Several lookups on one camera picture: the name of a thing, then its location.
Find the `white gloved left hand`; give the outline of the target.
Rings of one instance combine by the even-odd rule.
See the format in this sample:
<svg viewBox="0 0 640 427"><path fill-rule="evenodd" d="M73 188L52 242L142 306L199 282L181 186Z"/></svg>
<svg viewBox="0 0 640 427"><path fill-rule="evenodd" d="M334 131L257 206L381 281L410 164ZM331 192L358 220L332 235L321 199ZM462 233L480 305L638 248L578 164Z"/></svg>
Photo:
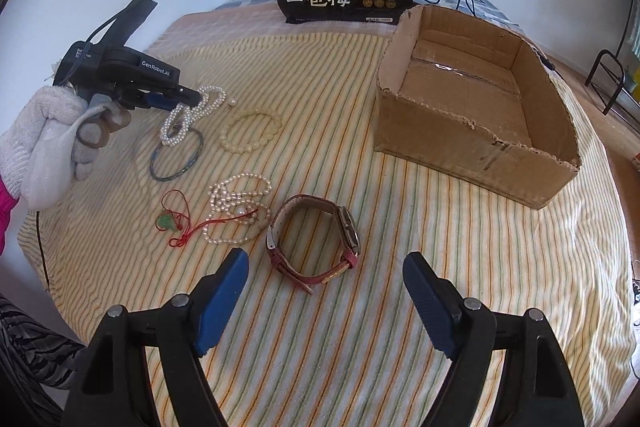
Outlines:
<svg viewBox="0 0 640 427"><path fill-rule="evenodd" d="M95 106L72 89L43 87L1 135L1 181L32 211L54 206L70 187L88 179L112 133L130 124L115 102Z"/></svg>

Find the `pink sleeve forearm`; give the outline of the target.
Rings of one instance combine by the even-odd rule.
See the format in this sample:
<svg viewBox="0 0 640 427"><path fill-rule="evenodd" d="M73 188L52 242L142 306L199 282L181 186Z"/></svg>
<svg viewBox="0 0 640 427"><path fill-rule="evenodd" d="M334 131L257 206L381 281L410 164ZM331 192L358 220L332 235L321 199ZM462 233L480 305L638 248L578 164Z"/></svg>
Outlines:
<svg viewBox="0 0 640 427"><path fill-rule="evenodd" d="M6 231L11 222L11 213L18 204L18 199L13 197L3 181L0 180L0 254L6 248Z"/></svg>

